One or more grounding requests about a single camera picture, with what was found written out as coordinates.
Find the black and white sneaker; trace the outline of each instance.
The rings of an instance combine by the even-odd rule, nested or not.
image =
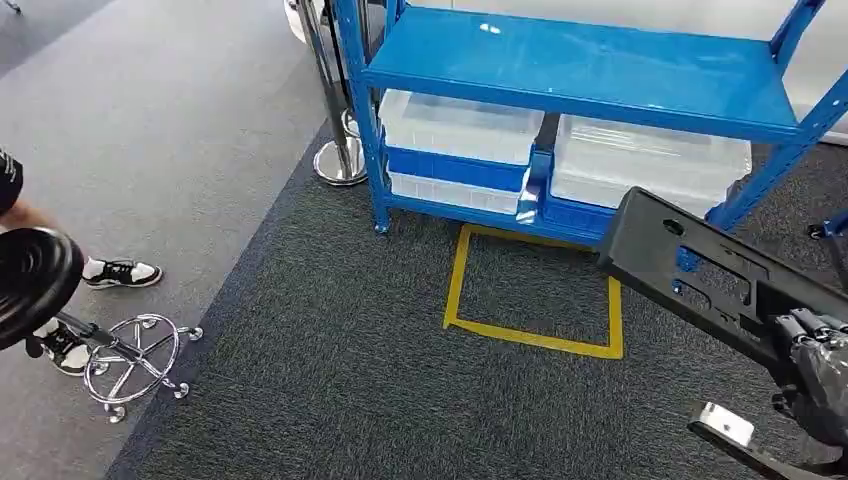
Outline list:
[[[82,270],[82,279],[94,289],[149,287],[162,279],[162,269],[135,260],[97,260],[89,258]]]
[[[30,357],[38,358],[47,353],[53,365],[60,372],[72,377],[81,377],[91,358],[91,349],[76,333],[64,323],[50,319],[26,340],[26,350]]]

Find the chrome stool base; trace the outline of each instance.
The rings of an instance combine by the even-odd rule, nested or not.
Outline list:
[[[124,320],[108,331],[102,331],[94,324],[85,324],[65,313],[57,316],[68,326],[78,330],[80,335],[90,340],[94,346],[83,373],[83,382],[91,398],[103,404],[103,409],[109,415],[109,423],[121,422],[127,416],[127,403],[153,391],[160,384],[172,390],[174,398],[181,399],[188,395],[189,385],[175,383],[168,374],[180,352],[180,335],[185,335],[190,342],[196,342],[203,338],[202,328],[177,327],[166,317],[146,313]],[[157,326],[164,326],[164,336],[153,342],[145,342],[143,332]],[[123,340],[120,334],[130,329],[132,340]],[[163,356],[161,361],[154,360],[154,353],[166,347],[167,355]],[[93,377],[102,375],[112,367],[125,367],[112,385],[97,385],[93,381]],[[150,378],[141,388],[132,393],[123,393],[122,389],[136,370],[146,373]]]

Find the black shorts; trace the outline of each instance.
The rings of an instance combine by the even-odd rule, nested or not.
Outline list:
[[[0,215],[8,212],[24,186],[24,167],[0,148]]]

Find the yellow floor tape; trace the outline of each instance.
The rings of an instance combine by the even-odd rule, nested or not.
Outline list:
[[[609,345],[595,345],[592,343],[576,342],[564,338],[546,337],[535,333],[513,330],[510,328],[496,327],[485,323],[472,322],[457,318],[459,312],[459,297],[462,293],[462,280],[465,276],[465,264],[468,261],[468,245],[472,234],[489,235],[492,237],[517,240],[536,245],[549,247],[564,247],[581,251],[590,251],[586,247],[572,245],[556,240],[533,237],[516,232],[507,232],[495,228],[482,227],[479,225],[465,224],[459,232],[459,243],[456,246],[456,258],[453,262],[453,274],[451,275],[450,289],[448,290],[448,304],[445,308],[445,319],[442,327],[451,325],[464,328],[471,332],[486,337],[497,338],[507,342],[518,342],[537,347],[561,350],[564,352],[588,355],[590,357],[621,359],[624,356],[624,338],[621,325],[621,284],[618,280],[609,277],[607,285],[609,289]]]

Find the dark gray carpet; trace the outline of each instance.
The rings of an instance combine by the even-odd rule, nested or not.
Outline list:
[[[848,206],[848,155],[815,154],[740,232],[827,277],[803,225]],[[841,186],[811,195],[823,181]],[[181,359],[190,397],[160,392],[107,478],[755,478],[685,429],[696,400],[801,458],[763,371],[628,290],[622,361],[442,330],[459,227],[400,213],[376,236],[367,188],[302,161]],[[605,341],[591,260],[475,236],[460,316]]]

